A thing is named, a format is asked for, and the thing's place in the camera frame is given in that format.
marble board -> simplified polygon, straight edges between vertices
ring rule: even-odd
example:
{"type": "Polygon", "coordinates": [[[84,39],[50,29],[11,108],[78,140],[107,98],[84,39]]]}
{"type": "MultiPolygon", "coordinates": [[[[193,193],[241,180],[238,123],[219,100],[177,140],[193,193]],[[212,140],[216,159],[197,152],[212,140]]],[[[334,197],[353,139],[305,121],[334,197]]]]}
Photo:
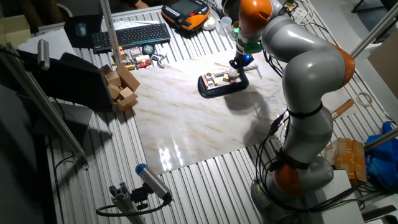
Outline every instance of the marble board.
{"type": "MultiPolygon", "coordinates": [[[[141,83],[132,107],[134,119],[147,164],[156,174],[259,144],[286,109],[282,79],[262,54],[253,55],[251,65],[259,67],[246,72],[250,82],[246,90],[212,99],[199,95],[198,77],[225,72],[234,55],[227,51],[170,63],[165,69],[133,71],[141,83]]],[[[344,90],[338,90],[322,101],[334,111],[348,99],[344,90]]],[[[350,108],[342,116],[354,112],[350,108]]]]}

computer monitor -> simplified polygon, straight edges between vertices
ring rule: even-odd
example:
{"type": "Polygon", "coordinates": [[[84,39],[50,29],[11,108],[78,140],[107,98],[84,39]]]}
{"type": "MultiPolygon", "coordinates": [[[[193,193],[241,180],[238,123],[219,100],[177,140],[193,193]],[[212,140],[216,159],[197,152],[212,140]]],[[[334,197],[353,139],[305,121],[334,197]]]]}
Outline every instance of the computer monitor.
{"type": "MultiPolygon", "coordinates": [[[[18,50],[18,54],[37,63],[37,54],[18,50]]],[[[96,66],[65,53],[60,60],[50,58],[47,71],[32,71],[47,96],[87,106],[96,112],[112,112],[114,105],[104,76],[96,66]]]]}

gray robot arm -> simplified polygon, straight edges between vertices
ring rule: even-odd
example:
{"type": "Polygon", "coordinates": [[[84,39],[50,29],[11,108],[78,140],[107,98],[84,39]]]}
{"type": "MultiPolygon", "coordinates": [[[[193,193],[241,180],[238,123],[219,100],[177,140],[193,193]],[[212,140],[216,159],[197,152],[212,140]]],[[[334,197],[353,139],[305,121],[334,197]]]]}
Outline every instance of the gray robot arm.
{"type": "MultiPolygon", "coordinates": [[[[318,157],[333,130],[333,119],[322,106],[321,98],[351,79],[354,60],[288,16],[278,16],[279,5],[276,0],[241,1],[236,55],[258,52],[256,44],[261,38],[262,47],[269,55],[287,63],[282,86],[290,115],[289,132],[279,152],[283,159],[275,163],[275,171],[266,177],[267,190],[278,200],[287,202],[318,190],[333,179],[331,165],[318,157]]],[[[240,58],[244,57],[235,57],[236,63],[240,58]]],[[[259,184],[254,181],[252,185],[253,198],[261,194],[255,190],[259,184]]],[[[264,199],[254,200],[257,207],[272,203],[269,198],[264,199]]]]}

computer mouse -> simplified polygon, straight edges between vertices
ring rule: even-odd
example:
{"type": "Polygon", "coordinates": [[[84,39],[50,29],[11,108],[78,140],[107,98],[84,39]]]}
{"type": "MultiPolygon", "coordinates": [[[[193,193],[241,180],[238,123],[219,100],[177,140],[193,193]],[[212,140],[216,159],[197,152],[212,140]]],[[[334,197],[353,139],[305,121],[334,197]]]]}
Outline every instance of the computer mouse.
{"type": "Polygon", "coordinates": [[[216,21],[211,16],[207,17],[206,21],[202,25],[203,30],[212,30],[216,26],[216,21]]]}
{"type": "Polygon", "coordinates": [[[75,34],[78,37],[85,37],[87,35],[86,24],[82,22],[76,24],[75,34]]]}

black keyboard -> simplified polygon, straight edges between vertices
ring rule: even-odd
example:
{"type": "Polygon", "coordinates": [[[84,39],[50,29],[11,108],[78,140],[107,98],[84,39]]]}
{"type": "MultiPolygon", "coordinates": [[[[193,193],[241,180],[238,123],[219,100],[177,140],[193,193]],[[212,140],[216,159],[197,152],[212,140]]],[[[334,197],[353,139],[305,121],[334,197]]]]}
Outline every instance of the black keyboard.
{"type": "MultiPolygon", "coordinates": [[[[94,54],[112,50],[108,32],[91,35],[94,54]]],[[[118,44],[122,48],[140,47],[145,44],[161,44],[170,41],[170,34],[166,24],[151,24],[122,30],[116,30],[118,44]]]]}

